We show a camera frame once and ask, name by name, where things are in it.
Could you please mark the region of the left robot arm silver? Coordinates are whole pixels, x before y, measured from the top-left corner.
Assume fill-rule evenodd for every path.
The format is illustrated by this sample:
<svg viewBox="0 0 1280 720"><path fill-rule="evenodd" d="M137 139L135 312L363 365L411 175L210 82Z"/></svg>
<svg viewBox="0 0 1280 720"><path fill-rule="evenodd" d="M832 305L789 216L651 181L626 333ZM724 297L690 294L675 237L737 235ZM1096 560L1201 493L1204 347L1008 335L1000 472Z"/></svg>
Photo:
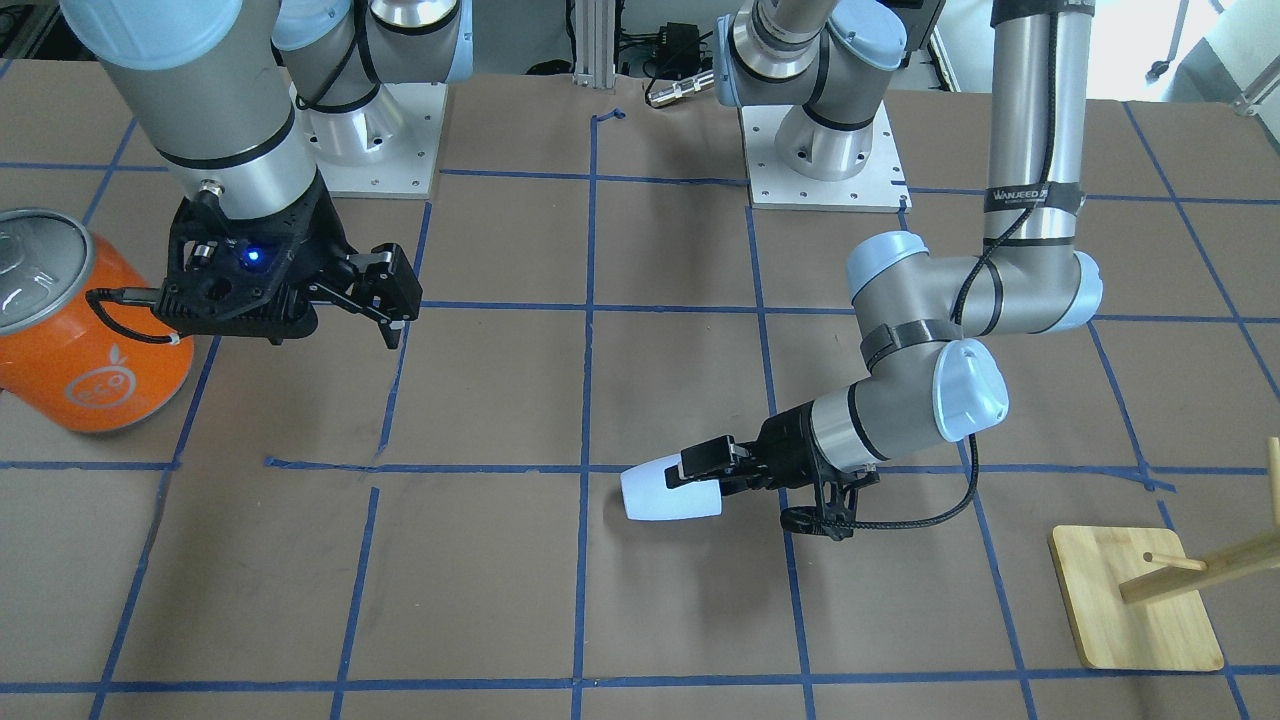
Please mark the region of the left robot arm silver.
<svg viewBox="0 0 1280 720"><path fill-rule="evenodd" d="M988 334L1085 324L1103 282L1075 249L1093 1L996 1L983 251L940 258L908 231L846 263L868 377L728 436L632 469L659 489L718 480L723 495L797 488L823 473L951 443L1002 421L1009 392ZM904 37L873 1L754 1L723 19L723 104L795 104L813 129L864 138Z"/></svg>

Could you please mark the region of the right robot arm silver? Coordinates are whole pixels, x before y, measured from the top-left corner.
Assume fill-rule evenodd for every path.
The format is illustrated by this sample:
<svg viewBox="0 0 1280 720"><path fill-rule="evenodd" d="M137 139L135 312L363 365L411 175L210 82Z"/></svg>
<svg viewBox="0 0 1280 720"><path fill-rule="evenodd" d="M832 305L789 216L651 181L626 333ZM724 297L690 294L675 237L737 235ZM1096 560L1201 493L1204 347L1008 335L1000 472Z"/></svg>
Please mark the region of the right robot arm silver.
<svg viewBox="0 0 1280 720"><path fill-rule="evenodd" d="M96 287L124 337L300 340L315 302L374 322L388 348L422 287L393 242L361 252L326 186L333 167L411 158L390 87L474 70L468 1L64 1L184 197L156 288Z"/></svg>

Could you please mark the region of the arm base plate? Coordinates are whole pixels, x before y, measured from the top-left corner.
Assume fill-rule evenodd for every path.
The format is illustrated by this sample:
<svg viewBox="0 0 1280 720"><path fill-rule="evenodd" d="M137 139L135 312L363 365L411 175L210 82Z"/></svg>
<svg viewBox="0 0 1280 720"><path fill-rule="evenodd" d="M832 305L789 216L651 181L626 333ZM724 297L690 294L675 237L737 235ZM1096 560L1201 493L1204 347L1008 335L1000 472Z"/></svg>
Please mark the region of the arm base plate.
<svg viewBox="0 0 1280 720"><path fill-rule="evenodd" d="M298 110L334 199L428 200L436 174L449 85L383 85L346 113Z"/></svg>
<svg viewBox="0 0 1280 720"><path fill-rule="evenodd" d="M860 129L818 124L796 106L740 110L751 205L806 211L908 211L913 201L884 105Z"/></svg>

